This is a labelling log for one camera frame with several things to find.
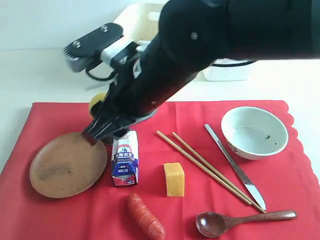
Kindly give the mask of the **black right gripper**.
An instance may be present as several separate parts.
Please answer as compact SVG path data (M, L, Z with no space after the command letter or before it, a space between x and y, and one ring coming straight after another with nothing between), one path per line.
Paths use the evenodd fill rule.
M118 75L97 116L83 130L91 145L98 140L111 144L118 139L119 130L150 118L198 74L192 66L173 59L157 39L142 52L136 66L140 68L137 76L132 68Z

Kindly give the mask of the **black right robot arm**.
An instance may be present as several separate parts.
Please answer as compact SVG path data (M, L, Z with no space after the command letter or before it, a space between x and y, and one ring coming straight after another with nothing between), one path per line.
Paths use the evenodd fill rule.
M100 58L116 80L83 131L91 144L150 118L157 108L218 59L316 59L317 0L170 0L142 53L111 23Z

